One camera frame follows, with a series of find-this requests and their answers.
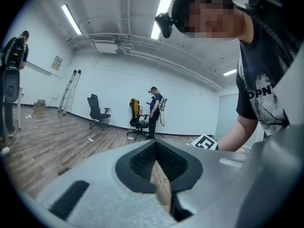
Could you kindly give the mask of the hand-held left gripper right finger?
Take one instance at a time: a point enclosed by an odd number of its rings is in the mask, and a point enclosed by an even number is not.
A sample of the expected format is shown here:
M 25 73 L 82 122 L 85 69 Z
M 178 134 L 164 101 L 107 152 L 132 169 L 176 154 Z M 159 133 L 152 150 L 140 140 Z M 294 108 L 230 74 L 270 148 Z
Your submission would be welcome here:
M 157 140 L 157 161 L 173 168 L 171 210 L 162 223 L 247 223 L 251 153 L 205 150 Z

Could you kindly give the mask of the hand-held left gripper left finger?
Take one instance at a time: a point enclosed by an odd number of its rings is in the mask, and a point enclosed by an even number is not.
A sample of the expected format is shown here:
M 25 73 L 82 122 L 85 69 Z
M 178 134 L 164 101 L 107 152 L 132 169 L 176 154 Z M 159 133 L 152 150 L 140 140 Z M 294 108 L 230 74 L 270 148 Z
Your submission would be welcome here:
M 88 188 L 67 217 L 78 228 L 169 228 L 176 220 L 160 204 L 155 194 L 135 193 L 118 179 L 115 165 L 120 157 L 145 142 L 94 154 L 58 176 L 37 195 L 46 209 L 75 181 L 85 181 Z

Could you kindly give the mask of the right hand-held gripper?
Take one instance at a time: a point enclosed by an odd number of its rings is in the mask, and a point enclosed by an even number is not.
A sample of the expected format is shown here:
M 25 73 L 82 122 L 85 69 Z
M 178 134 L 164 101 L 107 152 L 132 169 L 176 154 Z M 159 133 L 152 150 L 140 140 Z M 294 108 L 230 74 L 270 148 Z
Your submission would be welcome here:
M 209 150 L 217 150 L 218 149 L 218 141 L 214 138 L 213 135 L 203 134 L 196 140 L 191 143 L 192 146 L 209 149 Z

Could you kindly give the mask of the person's right forearm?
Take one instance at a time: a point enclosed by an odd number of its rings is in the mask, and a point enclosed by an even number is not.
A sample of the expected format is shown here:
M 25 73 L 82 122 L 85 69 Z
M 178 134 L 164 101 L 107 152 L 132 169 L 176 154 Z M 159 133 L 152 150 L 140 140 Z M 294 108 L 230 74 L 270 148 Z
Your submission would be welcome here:
M 218 142 L 218 149 L 220 151 L 237 151 L 249 140 L 256 130 L 257 124 L 258 120 L 238 115 L 231 130 Z

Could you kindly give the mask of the grey white backpack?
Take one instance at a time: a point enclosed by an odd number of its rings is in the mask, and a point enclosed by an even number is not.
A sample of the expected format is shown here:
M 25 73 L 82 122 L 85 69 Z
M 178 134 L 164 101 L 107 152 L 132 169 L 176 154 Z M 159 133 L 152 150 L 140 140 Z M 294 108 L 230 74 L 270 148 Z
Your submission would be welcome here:
M 160 111 L 160 123 L 163 127 L 165 126 L 164 108 L 165 108 L 166 102 L 167 102 L 167 98 L 162 96 L 162 99 L 160 100 L 160 103 L 159 103 L 159 106 L 158 106 L 159 111 Z

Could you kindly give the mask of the black office chair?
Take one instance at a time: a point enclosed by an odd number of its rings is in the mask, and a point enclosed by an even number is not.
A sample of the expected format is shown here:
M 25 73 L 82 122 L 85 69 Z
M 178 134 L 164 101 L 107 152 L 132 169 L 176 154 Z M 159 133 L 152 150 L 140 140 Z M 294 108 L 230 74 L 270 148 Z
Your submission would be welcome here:
M 87 101 L 90 106 L 90 117 L 92 120 L 94 120 L 94 122 L 89 124 L 89 129 L 93 129 L 95 126 L 100 126 L 102 131 L 104 131 L 104 120 L 111 117 L 111 115 L 108 113 L 110 108 L 104 108 L 104 113 L 102 113 L 101 108 L 99 107 L 98 96 L 95 94 L 91 94 L 91 96 L 87 98 Z
M 149 123 L 147 122 L 147 114 L 140 115 L 138 114 L 137 118 L 132 118 L 130 120 L 130 126 L 133 127 L 133 130 L 130 130 L 126 133 L 127 136 L 130 134 L 134 134 L 134 140 L 136 141 L 139 135 L 142 135 L 145 139 L 148 139 L 148 136 L 143 131 L 143 129 L 146 129 L 149 127 Z

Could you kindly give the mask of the yellow jacket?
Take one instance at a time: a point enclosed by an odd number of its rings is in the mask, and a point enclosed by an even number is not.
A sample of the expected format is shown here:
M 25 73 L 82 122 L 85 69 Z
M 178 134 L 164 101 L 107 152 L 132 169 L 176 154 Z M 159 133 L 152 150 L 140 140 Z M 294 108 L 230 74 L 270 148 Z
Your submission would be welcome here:
M 140 112 L 139 101 L 137 99 L 132 98 L 130 100 L 129 106 L 132 109 L 133 118 L 137 118 Z

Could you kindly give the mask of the person's black white printed shirt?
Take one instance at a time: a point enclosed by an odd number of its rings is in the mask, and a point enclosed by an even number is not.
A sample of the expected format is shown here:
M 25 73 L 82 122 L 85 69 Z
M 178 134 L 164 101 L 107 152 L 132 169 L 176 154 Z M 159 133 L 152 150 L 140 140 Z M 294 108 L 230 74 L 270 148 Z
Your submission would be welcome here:
M 293 18 L 300 0 L 249 0 L 244 11 L 253 23 L 253 40 L 240 43 L 237 113 L 258 120 L 268 137 L 289 125 L 274 87 L 288 71 L 304 40 Z

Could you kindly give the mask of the brown cardboard pile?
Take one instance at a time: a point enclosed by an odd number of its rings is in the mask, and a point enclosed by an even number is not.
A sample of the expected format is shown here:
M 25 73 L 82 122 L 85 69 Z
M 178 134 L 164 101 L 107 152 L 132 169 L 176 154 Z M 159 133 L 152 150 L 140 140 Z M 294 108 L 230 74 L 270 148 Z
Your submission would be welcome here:
M 34 104 L 33 104 L 33 114 L 42 114 L 46 110 L 46 101 L 45 99 L 39 98 Z

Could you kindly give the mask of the metal ladder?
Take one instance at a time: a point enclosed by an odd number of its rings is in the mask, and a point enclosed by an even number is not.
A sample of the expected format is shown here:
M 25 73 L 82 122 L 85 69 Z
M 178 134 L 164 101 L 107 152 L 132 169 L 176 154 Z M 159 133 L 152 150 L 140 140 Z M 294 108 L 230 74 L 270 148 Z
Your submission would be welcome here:
M 81 70 L 74 70 L 71 78 L 69 79 L 67 86 L 64 89 L 61 101 L 58 107 L 58 112 L 62 112 L 63 115 L 66 115 L 67 105 L 71 96 L 71 92 L 76 88 L 76 83 L 81 76 Z

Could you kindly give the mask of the white desk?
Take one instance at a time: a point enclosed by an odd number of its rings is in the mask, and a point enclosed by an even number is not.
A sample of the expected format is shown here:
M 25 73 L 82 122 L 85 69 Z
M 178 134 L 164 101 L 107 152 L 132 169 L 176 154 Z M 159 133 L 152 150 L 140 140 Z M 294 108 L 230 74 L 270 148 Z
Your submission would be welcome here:
M 21 99 L 23 95 L 23 86 L 19 85 L 19 96 L 17 100 L 17 122 L 18 122 L 18 129 L 21 130 Z

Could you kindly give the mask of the ceiling air conditioner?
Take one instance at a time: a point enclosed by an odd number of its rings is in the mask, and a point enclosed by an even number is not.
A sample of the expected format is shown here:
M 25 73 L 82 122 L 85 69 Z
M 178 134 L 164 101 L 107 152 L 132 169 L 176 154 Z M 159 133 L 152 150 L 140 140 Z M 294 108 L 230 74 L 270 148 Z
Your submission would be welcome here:
M 118 45 L 115 36 L 95 35 L 93 43 L 100 53 L 117 54 Z

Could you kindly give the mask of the grey shell backpack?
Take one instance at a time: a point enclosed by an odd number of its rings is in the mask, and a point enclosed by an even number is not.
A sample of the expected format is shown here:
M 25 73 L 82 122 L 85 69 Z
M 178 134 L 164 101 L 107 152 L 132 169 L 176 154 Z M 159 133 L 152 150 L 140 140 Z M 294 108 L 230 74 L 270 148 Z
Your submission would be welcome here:
M 26 41 L 23 37 L 16 37 L 8 47 L 3 72 L 3 93 L 9 103 L 17 101 L 19 96 L 20 69 L 26 51 Z

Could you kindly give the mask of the wall panel box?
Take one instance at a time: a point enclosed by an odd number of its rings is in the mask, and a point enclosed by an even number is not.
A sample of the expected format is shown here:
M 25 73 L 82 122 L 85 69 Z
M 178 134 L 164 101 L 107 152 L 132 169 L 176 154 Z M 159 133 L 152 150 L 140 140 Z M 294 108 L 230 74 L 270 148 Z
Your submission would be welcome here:
M 63 59 L 61 59 L 59 56 L 55 56 L 54 61 L 51 65 L 51 68 L 58 71 L 61 67 L 62 62 L 63 62 Z

